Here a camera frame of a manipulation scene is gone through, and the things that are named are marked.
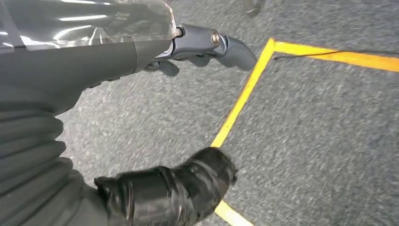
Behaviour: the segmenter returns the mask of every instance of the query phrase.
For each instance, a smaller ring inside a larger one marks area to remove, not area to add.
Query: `black wire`
[[[296,55],[296,56],[276,56],[273,60],[278,60],[282,58],[297,58],[297,57],[312,57],[312,56],[322,56],[322,55],[329,55],[334,53],[372,53],[372,54],[383,54],[383,55],[399,55],[399,52],[393,51],[379,51],[379,50],[339,50],[339,51],[332,51],[327,53],[315,53],[315,54],[304,54],[304,55]]]

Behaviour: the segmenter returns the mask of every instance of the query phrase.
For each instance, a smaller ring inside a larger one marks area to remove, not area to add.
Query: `black tape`
[[[214,212],[236,180],[234,164],[209,147],[173,169],[126,172],[95,184],[109,226],[192,226]]]

